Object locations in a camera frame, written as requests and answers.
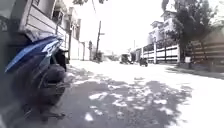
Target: white fence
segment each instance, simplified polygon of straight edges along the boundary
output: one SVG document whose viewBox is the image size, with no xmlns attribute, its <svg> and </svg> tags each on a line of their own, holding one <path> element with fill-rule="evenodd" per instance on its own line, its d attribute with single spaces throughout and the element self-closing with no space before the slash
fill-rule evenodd
<svg viewBox="0 0 224 128">
<path fill-rule="evenodd" d="M 178 50 L 178 45 L 176 43 L 158 42 L 156 47 L 154 44 L 146 46 L 144 48 L 143 57 L 147 58 L 150 63 L 153 63 L 154 60 L 158 63 L 177 63 L 179 56 Z"/>
</svg>

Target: roof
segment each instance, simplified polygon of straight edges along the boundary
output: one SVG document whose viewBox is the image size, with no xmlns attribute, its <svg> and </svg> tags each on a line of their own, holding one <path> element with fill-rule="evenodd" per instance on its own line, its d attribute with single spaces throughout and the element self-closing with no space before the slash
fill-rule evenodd
<svg viewBox="0 0 224 128">
<path fill-rule="evenodd" d="M 163 24 L 163 22 L 160 22 L 160 21 L 153 21 L 151 25 L 154 26 L 155 24 Z"/>
<path fill-rule="evenodd" d="M 175 15 L 176 12 L 173 12 L 173 11 L 165 11 L 165 12 L 161 15 L 161 17 L 163 17 L 165 14 L 173 14 L 173 15 Z"/>
</svg>

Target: asphalt road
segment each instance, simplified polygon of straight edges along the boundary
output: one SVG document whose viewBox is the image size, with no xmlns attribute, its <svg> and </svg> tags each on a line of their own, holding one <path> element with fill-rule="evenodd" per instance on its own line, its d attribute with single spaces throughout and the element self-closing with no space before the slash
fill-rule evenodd
<svg viewBox="0 0 224 128">
<path fill-rule="evenodd" d="M 66 117 L 18 128 L 223 128 L 224 81 L 170 68 L 74 61 L 52 110 Z"/>
</svg>

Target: parked vehicle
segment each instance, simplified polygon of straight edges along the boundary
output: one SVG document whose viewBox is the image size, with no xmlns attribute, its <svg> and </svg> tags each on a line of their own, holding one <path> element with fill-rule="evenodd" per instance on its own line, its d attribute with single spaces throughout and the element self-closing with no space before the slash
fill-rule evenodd
<svg viewBox="0 0 224 128">
<path fill-rule="evenodd" d="M 148 62 L 146 58 L 140 58 L 139 64 L 140 66 L 144 65 L 145 67 L 148 67 Z"/>
<path fill-rule="evenodd" d="M 129 54 L 122 54 L 121 58 L 120 58 L 120 64 L 133 64 L 130 60 L 129 60 Z"/>
<path fill-rule="evenodd" d="M 69 82 L 66 77 L 66 57 L 60 49 L 63 40 L 44 32 L 22 33 L 27 41 L 23 49 L 7 65 L 5 73 L 13 75 L 12 89 L 21 102 L 24 115 L 39 113 L 61 119 L 64 114 L 51 113 Z"/>
</svg>

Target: tree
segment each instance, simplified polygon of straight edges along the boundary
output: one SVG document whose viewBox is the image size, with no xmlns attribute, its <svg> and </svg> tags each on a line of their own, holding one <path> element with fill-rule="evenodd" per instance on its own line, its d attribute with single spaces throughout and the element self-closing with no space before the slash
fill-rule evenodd
<svg viewBox="0 0 224 128">
<path fill-rule="evenodd" d="M 168 3 L 169 0 L 163 0 L 162 9 L 164 11 Z M 175 0 L 174 6 L 177 11 L 173 20 L 175 30 L 167 34 L 179 42 L 183 61 L 186 48 L 191 41 L 198 40 L 203 47 L 202 39 L 212 30 L 210 20 L 215 16 L 216 11 L 212 11 L 207 0 Z"/>
<path fill-rule="evenodd" d="M 103 4 L 105 1 L 107 1 L 107 0 L 99 0 L 99 3 Z M 88 2 L 88 0 L 73 0 L 73 4 L 79 4 L 79 5 L 83 5 L 86 2 Z"/>
</svg>

